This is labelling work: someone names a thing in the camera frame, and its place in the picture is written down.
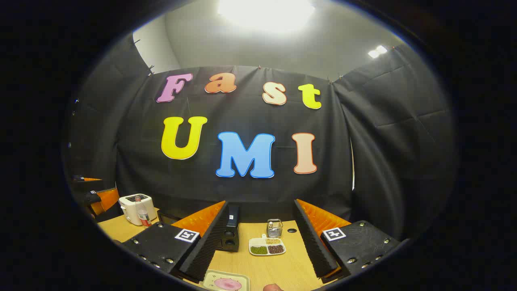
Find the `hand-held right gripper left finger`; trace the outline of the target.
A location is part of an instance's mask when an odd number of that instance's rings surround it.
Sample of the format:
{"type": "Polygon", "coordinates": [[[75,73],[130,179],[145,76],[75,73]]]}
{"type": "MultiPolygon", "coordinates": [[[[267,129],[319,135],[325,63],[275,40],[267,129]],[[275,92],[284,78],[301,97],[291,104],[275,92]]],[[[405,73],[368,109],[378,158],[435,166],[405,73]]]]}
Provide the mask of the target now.
{"type": "Polygon", "coordinates": [[[228,213],[223,200],[175,224],[157,222],[121,245],[142,263],[199,282],[221,241],[228,213]]]}

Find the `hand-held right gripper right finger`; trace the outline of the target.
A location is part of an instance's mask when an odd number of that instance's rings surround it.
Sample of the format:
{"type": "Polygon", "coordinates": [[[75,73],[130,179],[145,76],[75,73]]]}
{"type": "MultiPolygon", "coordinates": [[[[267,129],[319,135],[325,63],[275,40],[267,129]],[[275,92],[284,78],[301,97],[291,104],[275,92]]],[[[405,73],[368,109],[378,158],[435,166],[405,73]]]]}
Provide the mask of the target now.
{"type": "Polygon", "coordinates": [[[309,260],[322,282],[356,276],[400,244],[368,221],[351,223],[300,199],[294,201],[293,214],[309,260]]]}

